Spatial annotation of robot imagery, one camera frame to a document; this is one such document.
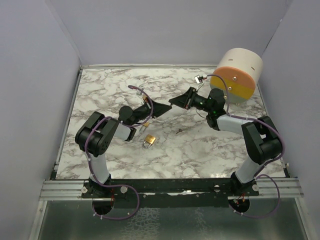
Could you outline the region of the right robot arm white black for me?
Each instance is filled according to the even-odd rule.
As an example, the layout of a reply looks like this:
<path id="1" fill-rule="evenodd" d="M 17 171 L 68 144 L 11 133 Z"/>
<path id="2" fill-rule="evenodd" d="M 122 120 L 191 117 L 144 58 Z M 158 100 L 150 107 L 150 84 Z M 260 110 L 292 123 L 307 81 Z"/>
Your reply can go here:
<path id="1" fill-rule="evenodd" d="M 247 159 L 232 173 L 230 191 L 240 196 L 248 189 L 257 173 L 270 160 L 280 156 L 284 150 L 278 132 L 268 116 L 258 119 L 228 115 L 224 110 L 226 100 L 221 89 L 211 89 L 207 98 L 198 95 L 195 88 L 169 100 L 171 105 L 182 109 L 196 108 L 207 113 L 206 121 L 216 131 L 226 131 L 242 135 L 247 151 Z"/>

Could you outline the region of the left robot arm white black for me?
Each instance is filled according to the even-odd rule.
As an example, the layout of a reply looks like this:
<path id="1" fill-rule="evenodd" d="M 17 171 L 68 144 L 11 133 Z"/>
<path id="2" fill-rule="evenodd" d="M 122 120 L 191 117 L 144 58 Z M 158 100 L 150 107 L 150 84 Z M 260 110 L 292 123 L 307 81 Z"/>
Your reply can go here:
<path id="1" fill-rule="evenodd" d="M 131 141 L 136 134 L 137 127 L 144 124 L 143 120 L 147 120 L 149 117 L 160 117 L 171 109 L 171 105 L 152 100 L 136 109 L 127 105 L 121 107 L 118 119 L 105 116 L 97 111 L 92 113 L 76 133 L 75 143 L 87 157 L 89 178 L 95 182 L 93 191 L 97 196 L 106 197 L 111 190 L 111 186 L 107 182 L 111 175 L 107 168 L 105 152 L 112 139 Z"/>

